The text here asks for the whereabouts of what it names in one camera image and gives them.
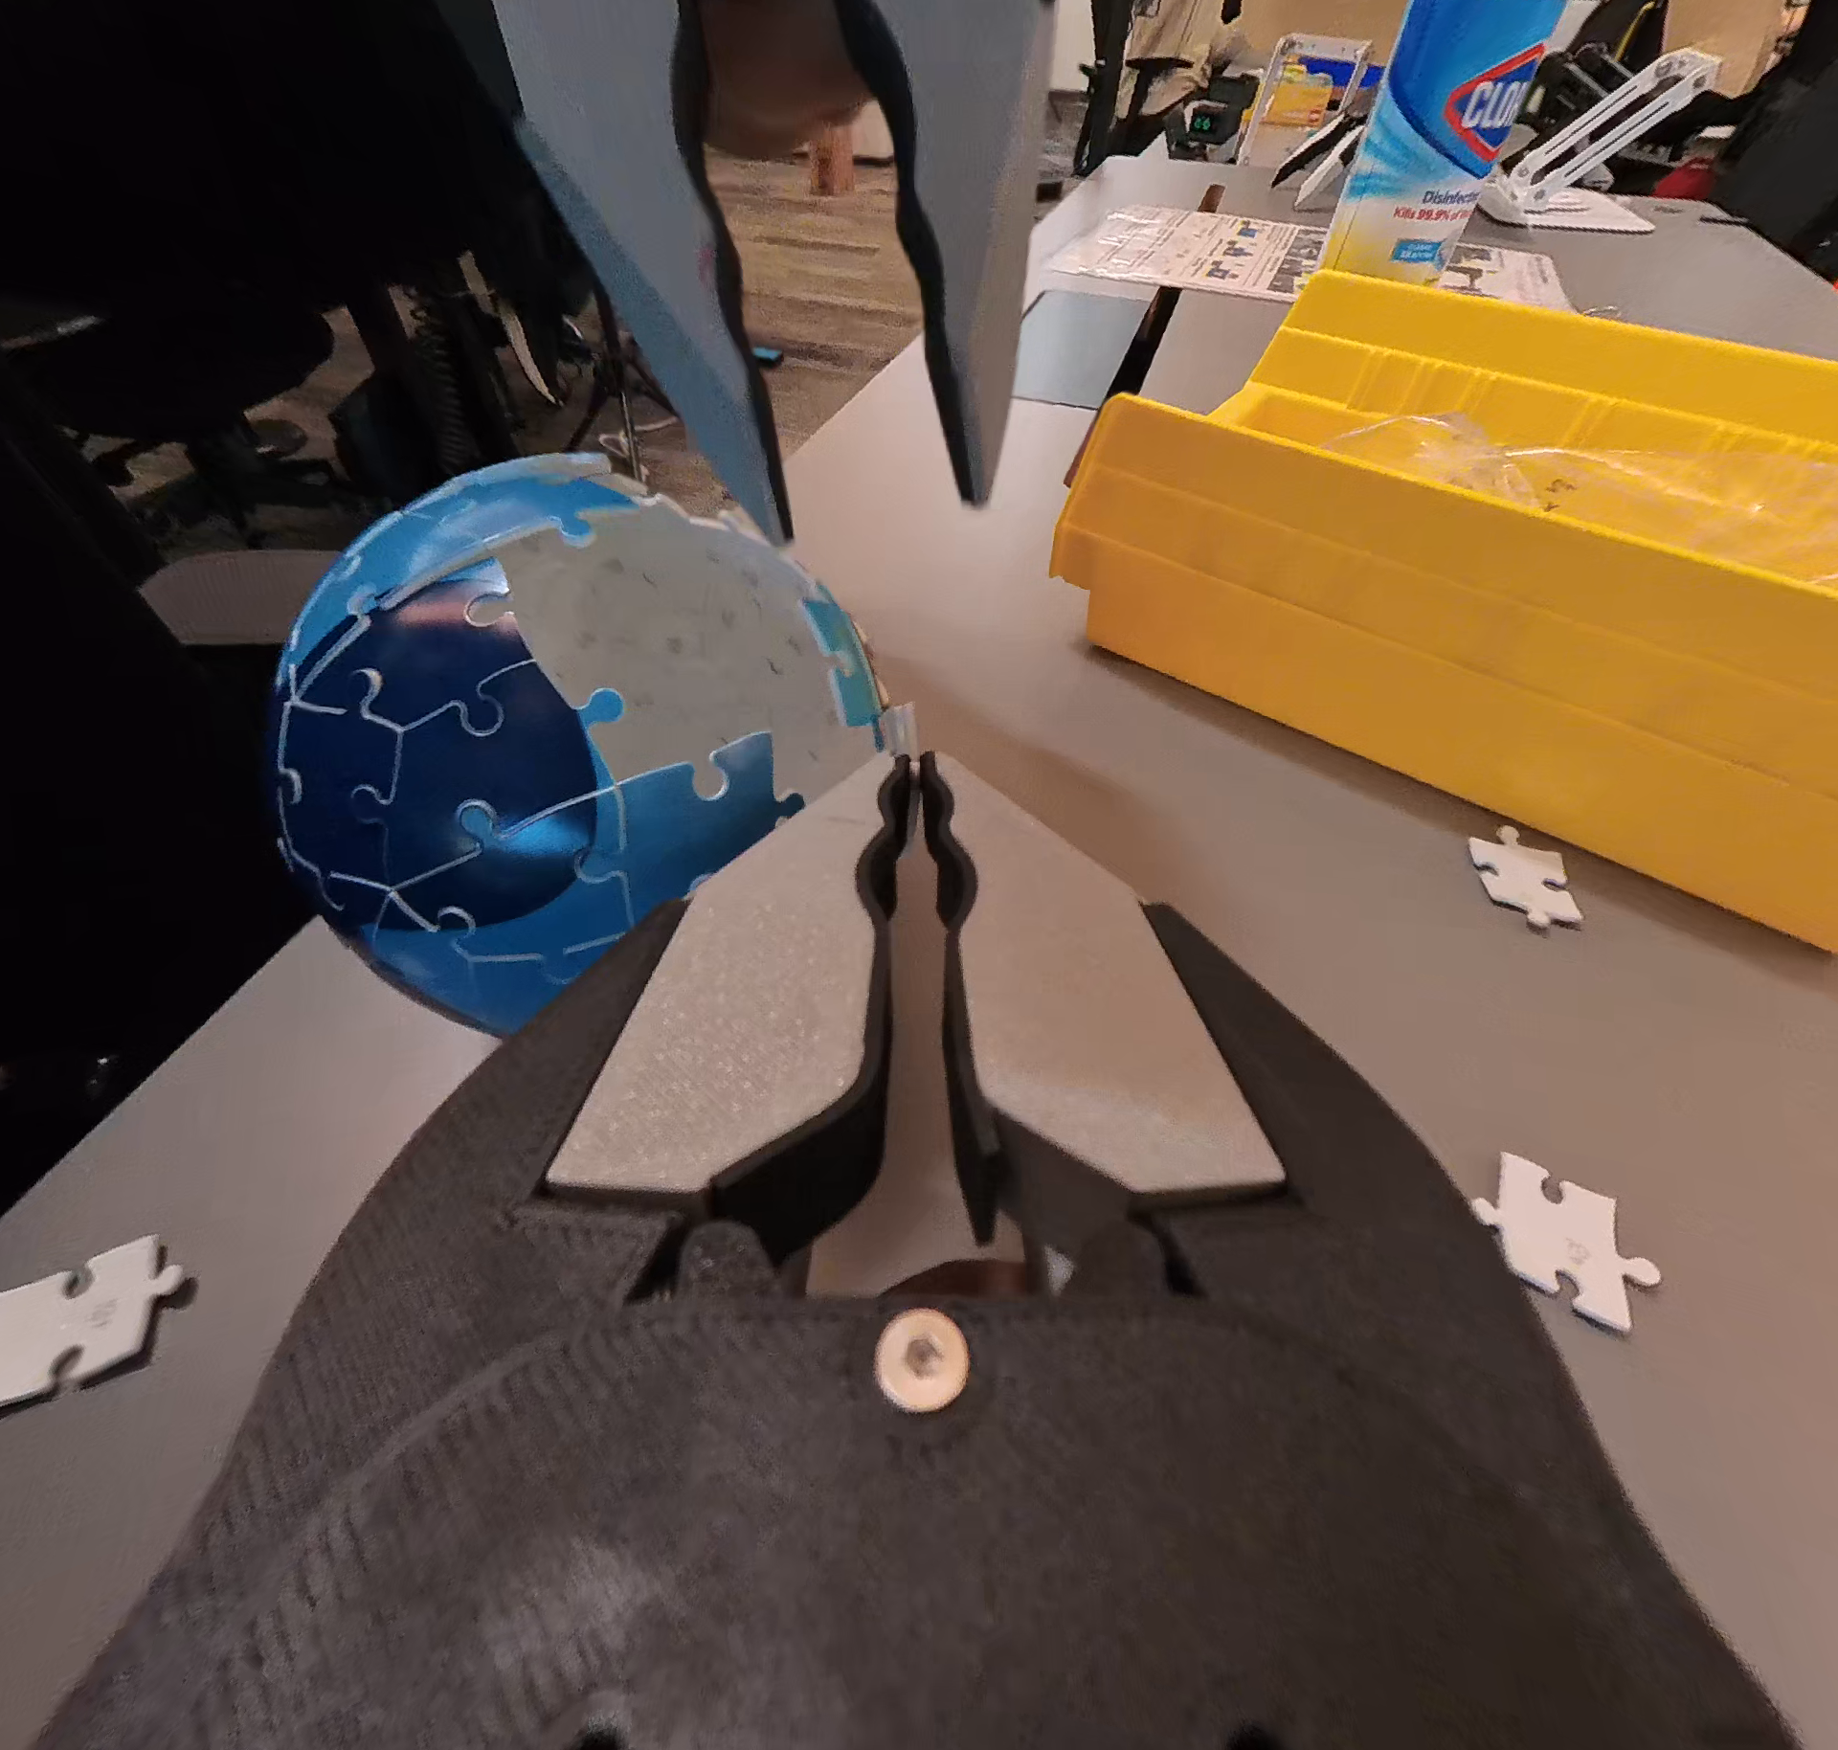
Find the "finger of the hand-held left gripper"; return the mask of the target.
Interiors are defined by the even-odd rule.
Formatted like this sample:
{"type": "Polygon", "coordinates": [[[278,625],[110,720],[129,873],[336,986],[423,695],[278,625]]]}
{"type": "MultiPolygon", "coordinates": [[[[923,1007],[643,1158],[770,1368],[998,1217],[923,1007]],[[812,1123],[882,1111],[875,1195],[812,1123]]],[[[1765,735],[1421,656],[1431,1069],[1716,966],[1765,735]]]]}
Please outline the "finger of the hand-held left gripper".
{"type": "Polygon", "coordinates": [[[706,174],[699,0],[490,0],[518,142],[728,495],[793,542],[742,267],[706,174]]]}
{"type": "Polygon", "coordinates": [[[836,0],[836,13],[885,114],[956,488],[982,507],[1020,353],[1055,0],[836,0]]]}

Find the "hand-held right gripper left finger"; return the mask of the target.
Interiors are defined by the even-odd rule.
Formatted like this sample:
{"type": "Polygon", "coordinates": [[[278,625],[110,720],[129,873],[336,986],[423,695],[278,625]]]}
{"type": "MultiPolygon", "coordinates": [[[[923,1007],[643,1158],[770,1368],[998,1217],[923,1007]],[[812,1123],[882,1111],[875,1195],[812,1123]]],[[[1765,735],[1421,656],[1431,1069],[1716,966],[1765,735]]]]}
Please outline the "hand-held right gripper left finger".
{"type": "Polygon", "coordinates": [[[908,808],[912,754],[875,754],[686,896],[545,1165],[553,1195],[734,1223],[770,1262],[859,1205],[908,808]]]}

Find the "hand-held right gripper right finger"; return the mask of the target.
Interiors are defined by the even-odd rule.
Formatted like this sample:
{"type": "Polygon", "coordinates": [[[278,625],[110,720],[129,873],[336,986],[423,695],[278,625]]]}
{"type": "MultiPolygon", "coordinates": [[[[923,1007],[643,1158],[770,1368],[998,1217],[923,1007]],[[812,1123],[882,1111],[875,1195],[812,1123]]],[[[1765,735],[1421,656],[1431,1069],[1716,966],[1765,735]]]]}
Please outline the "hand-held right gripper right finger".
{"type": "Polygon", "coordinates": [[[950,754],[917,765],[943,924],[950,1158],[981,1245],[1285,1188],[1137,889],[950,754]]]}

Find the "blue puzzle ball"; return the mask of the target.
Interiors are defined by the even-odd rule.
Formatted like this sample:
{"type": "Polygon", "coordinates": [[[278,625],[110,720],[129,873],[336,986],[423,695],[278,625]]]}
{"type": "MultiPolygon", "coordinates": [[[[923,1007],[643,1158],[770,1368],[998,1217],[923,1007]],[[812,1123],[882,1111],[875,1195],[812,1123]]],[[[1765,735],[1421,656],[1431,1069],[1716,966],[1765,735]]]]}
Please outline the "blue puzzle ball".
{"type": "Polygon", "coordinates": [[[852,619],[748,521],[558,453],[364,526],[267,713],[278,852],[330,930],[513,1033],[877,747],[852,619]]]}

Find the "person's left hand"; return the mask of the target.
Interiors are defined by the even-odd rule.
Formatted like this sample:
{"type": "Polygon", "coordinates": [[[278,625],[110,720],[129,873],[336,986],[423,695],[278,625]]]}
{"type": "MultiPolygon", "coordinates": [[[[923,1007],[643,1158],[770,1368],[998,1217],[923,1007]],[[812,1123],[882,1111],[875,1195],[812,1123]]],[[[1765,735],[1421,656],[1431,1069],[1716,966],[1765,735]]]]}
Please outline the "person's left hand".
{"type": "Polygon", "coordinates": [[[868,100],[836,0],[695,0],[706,61],[700,138],[739,159],[779,159],[868,100]]]}

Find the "grey plate black edge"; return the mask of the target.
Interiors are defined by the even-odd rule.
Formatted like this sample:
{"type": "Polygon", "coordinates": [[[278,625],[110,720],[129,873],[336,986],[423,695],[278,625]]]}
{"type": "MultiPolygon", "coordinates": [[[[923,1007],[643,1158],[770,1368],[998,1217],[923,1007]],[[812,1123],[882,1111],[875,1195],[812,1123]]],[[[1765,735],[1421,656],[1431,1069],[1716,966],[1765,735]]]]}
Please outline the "grey plate black edge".
{"type": "Polygon", "coordinates": [[[1179,290],[1037,294],[1020,325],[1011,399],[1099,413],[1113,395],[1140,395],[1175,305],[1179,290]]]}

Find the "black office chair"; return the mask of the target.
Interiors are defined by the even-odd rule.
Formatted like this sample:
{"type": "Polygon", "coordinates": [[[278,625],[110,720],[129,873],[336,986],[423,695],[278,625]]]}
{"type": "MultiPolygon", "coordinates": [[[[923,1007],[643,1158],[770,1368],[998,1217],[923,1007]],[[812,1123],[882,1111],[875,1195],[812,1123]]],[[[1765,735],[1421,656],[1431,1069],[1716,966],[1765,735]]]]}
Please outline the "black office chair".
{"type": "Polygon", "coordinates": [[[1093,0],[1097,64],[1073,174],[1140,156],[1204,79],[1216,0],[1093,0]]]}

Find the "sleeved printed instruction sheet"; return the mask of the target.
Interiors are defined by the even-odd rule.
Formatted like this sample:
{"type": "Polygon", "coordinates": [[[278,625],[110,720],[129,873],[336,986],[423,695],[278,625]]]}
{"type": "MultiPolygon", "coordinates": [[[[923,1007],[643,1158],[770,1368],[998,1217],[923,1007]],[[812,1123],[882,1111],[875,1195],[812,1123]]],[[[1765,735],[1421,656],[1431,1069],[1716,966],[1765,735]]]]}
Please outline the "sleeved printed instruction sheet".
{"type": "Polygon", "coordinates": [[[1048,270],[1292,305],[1321,267],[1324,237],[1327,229],[1297,221],[1121,205],[1062,244],[1048,270]]]}

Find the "clear acrylic sign holder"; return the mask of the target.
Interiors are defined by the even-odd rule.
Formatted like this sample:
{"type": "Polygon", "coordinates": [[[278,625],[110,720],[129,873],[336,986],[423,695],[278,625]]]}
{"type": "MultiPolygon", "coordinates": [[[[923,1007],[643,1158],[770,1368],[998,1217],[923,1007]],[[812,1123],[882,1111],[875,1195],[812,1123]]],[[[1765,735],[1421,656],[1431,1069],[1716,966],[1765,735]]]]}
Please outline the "clear acrylic sign holder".
{"type": "Polygon", "coordinates": [[[1321,214],[1338,198],[1384,70],[1367,41],[1281,35],[1238,138],[1238,162],[1289,186],[1294,208],[1321,214]]]}

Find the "white tub yellow label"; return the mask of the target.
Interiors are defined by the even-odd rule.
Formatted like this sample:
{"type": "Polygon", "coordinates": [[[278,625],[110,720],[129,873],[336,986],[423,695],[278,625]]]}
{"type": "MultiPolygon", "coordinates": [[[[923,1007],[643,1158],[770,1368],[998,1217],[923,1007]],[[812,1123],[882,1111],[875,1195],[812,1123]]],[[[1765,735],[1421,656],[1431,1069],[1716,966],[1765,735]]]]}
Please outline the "white tub yellow label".
{"type": "Polygon", "coordinates": [[[1407,0],[1321,270],[1435,284],[1570,0],[1407,0]]]}

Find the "yellow plastic bin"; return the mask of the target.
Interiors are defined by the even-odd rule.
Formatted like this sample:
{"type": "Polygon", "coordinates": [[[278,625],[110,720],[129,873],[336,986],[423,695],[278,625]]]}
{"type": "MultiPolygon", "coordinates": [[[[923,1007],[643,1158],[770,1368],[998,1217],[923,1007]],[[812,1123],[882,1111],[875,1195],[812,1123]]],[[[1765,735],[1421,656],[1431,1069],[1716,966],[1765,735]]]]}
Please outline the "yellow plastic bin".
{"type": "Polygon", "coordinates": [[[1192,689],[1834,949],[1834,588],[1359,462],[1500,449],[1834,467],[1834,360],[1321,270],[1210,413],[1110,399],[1048,571],[1192,689]]]}

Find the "clear plastic bag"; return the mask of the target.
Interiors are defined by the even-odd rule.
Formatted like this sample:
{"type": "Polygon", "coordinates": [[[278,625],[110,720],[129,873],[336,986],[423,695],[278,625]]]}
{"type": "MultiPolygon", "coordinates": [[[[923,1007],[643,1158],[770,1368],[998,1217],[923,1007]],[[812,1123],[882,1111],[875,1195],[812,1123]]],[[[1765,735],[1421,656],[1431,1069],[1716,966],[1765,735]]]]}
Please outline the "clear plastic bag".
{"type": "Polygon", "coordinates": [[[1834,462],[1751,449],[1513,449],[1465,413],[1396,413],[1324,453],[1576,521],[1712,512],[1716,521],[1834,521],[1834,462]]]}

